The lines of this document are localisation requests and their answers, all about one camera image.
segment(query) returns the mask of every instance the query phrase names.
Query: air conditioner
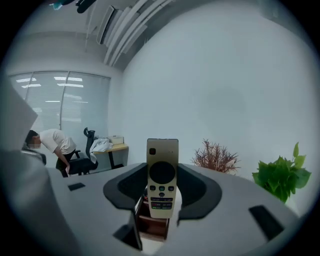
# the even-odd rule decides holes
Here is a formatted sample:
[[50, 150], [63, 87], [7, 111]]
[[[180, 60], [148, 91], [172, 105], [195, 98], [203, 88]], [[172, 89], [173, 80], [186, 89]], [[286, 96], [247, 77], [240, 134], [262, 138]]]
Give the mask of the air conditioner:
[[114, 33], [116, 25], [119, 23], [119, 19], [123, 16], [123, 11], [115, 9], [113, 6], [109, 6], [106, 10], [103, 20], [100, 24], [98, 34], [96, 36], [96, 42], [100, 45], [107, 45], [110, 41], [112, 33]]

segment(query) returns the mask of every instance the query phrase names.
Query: remote control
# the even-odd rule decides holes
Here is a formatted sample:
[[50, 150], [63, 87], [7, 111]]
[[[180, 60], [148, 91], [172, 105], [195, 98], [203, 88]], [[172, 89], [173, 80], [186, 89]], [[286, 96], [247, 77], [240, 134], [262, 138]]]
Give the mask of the remote control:
[[179, 141], [149, 138], [146, 143], [148, 203], [152, 218], [172, 217], [177, 190]]

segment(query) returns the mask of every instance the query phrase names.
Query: white jacket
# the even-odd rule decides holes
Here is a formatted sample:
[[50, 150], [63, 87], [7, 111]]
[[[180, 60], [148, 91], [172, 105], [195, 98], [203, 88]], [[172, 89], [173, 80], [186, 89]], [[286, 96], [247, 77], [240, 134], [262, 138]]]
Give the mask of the white jacket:
[[90, 159], [95, 164], [97, 157], [94, 155], [94, 152], [104, 152], [110, 150], [113, 147], [113, 144], [110, 143], [108, 138], [98, 138], [95, 139], [90, 147]]

